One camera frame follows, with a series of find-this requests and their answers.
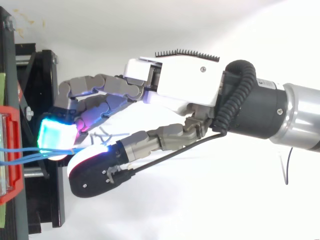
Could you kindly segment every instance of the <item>gray joint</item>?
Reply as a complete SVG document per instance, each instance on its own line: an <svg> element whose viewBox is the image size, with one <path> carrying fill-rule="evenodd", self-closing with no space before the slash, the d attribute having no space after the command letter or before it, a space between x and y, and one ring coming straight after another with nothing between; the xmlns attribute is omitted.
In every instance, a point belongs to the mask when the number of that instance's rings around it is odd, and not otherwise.
<svg viewBox="0 0 320 240"><path fill-rule="evenodd" d="M110 117L131 105L126 97L106 94L87 97L77 106L80 117L76 120L78 130L90 128L102 117Z"/></svg>
<svg viewBox="0 0 320 240"><path fill-rule="evenodd" d="M199 105L191 103L188 105L188 109L194 112L194 117L199 120L214 119L215 118L215 108L210 106Z"/></svg>
<svg viewBox="0 0 320 240"><path fill-rule="evenodd" d="M199 139L195 128L184 131L184 126L178 123L161 126L147 133L149 136L158 137L163 151L179 150Z"/></svg>
<svg viewBox="0 0 320 240"><path fill-rule="evenodd" d="M149 136L145 131L138 131L121 140L129 162L143 159L150 155L151 151L161 149L159 139Z"/></svg>
<svg viewBox="0 0 320 240"><path fill-rule="evenodd" d="M199 139L203 138L212 123L212 119L207 118L205 120L196 119L195 117L187 117L184 122L184 131L189 132L192 129L196 129L196 135Z"/></svg>
<svg viewBox="0 0 320 240"><path fill-rule="evenodd" d="M54 101L54 106L62 109L76 110L78 100L70 99L71 86L69 81L64 81L59 85L59 94Z"/></svg>
<svg viewBox="0 0 320 240"><path fill-rule="evenodd" d="M97 93L105 85L105 80L100 75L81 76L69 80L71 97L80 97Z"/></svg>
<svg viewBox="0 0 320 240"><path fill-rule="evenodd" d="M123 78L103 74L100 74L99 76L105 79L105 85L102 91L107 94L116 95L119 97L128 97L129 99L135 101L138 101L143 97L144 86L140 85L141 82L139 80L129 79L127 81Z"/></svg>
<svg viewBox="0 0 320 240"><path fill-rule="evenodd" d="M161 126L148 132L138 131L121 140L129 162L142 159L156 150L179 150L205 136L211 119L187 118L182 124Z"/></svg>

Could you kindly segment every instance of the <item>black wire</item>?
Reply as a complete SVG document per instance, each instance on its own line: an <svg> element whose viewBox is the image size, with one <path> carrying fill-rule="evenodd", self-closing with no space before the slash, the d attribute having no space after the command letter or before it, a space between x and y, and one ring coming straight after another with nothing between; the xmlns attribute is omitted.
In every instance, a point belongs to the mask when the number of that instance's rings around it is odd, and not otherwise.
<svg viewBox="0 0 320 240"><path fill-rule="evenodd" d="M161 162L163 162L163 161L165 161L165 160L168 160L168 159L170 159L170 158L173 158L173 157L175 157L175 156L177 156L177 155L179 155L179 154L182 154L182 153L184 153L185 151L187 151L187 150L189 150L189 149L192 149L192 148L194 148L194 147L196 147L196 146L198 146L198 145L200 145L200 144L203 144L203 143L208 142L208 141L213 140L213 139L222 138L222 137L224 137L224 136L225 136L225 135L222 134L222 133L219 133L219 134L216 134L216 135L212 135L212 136L208 136L208 137L206 137L206 138L204 138L204 139L201 139L201 140L199 140L199 141L196 141L196 142L194 142L194 143L191 143L190 145L185 146L184 148L181 148L181 149L179 149L179 150L177 150L177 151L174 151L174 152L172 152L172 153L170 153L170 154L168 154L168 155L165 155L165 156L163 156L163 157L160 157L160 158L158 158L157 160L154 160L154 161L149 162L149 163L147 163L147 164L145 164L145 165L143 165L143 166L140 166L140 167L134 169L134 173L138 173L138 172L140 172L140 171L142 171L142 170L145 170L145 169L147 169L147 168L150 168L150 167L152 167L152 166L154 166L154 165L156 165L156 164L158 164L158 163L161 163Z"/></svg>
<svg viewBox="0 0 320 240"><path fill-rule="evenodd" d="M285 180L285 185L289 184L289 161L290 161L290 157L291 157L291 153L292 153L293 149L294 149L293 147L290 149L288 160L286 161L286 177L285 177L286 180Z"/></svg>

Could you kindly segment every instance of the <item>white wall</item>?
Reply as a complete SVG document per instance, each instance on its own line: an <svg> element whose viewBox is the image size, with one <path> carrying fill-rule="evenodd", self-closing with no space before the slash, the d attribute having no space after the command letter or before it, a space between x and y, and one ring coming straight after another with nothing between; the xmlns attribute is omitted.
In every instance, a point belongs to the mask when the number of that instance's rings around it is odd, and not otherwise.
<svg viewBox="0 0 320 240"><path fill-rule="evenodd" d="M2 5L23 29L24 38L17 34L17 42L36 42L38 49L59 55L60 81L120 74L129 58L188 48L221 56L222 66L236 59L251 61L259 78L320 88L320 16L315 0L270 6L266 5L275 1L32 2ZM20 13L35 22L30 24ZM176 122L183 118L167 109L136 104L104 127L111 133L134 133ZM286 186L279 152L285 160L289 149L229 134L95 198L76 198L65 178L65 224L59 229L43 224L43 233L30 238L320 239L320 156L294 149Z"/></svg>

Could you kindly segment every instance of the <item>bolt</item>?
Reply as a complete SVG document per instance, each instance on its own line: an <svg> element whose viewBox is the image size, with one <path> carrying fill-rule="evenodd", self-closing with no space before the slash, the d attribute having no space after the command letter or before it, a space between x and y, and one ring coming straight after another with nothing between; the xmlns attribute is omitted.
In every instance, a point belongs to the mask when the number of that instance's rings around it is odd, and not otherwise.
<svg viewBox="0 0 320 240"><path fill-rule="evenodd" d="M34 112L31 110L31 108L29 106L27 106L25 108L25 117L28 121L30 121L32 119L32 117L34 116Z"/></svg>
<svg viewBox="0 0 320 240"><path fill-rule="evenodd" d="M16 19L13 16L7 16L3 21L3 26L10 32L15 31L17 27Z"/></svg>
<svg viewBox="0 0 320 240"><path fill-rule="evenodd" d="M54 55L54 56L52 57L52 63L53 63L54 65L57 65L57 64L59 63L59 58L58 58L57 55Z"/></svg>
<svg viewBox="0 0 320 240"><path fill-rule="evenodd" d="M276 111L276 113L277 113L278 115L282 115L282 114L284 113L284 111L283 111L281 108L279 108L279 109Z"/></svg>

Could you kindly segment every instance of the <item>silver cylinder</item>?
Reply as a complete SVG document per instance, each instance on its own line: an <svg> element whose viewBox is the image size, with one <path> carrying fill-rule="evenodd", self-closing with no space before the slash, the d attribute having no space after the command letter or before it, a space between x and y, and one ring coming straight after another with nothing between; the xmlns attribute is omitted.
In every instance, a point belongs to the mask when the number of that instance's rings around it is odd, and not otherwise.
<svg viewBox="0 0 320 240"><path fill-rule="evenodd" d="M271 142L316 151L320 145L320 90L291 83L283 87L287 95L286 116Z"/></svg>
<svg viewBox="0 0 320 240"><path fill-rule="evenodd" d="M43 177L44 173L40 167L25 167L24 168L24 177L25 178L39 178Z"/></svg>

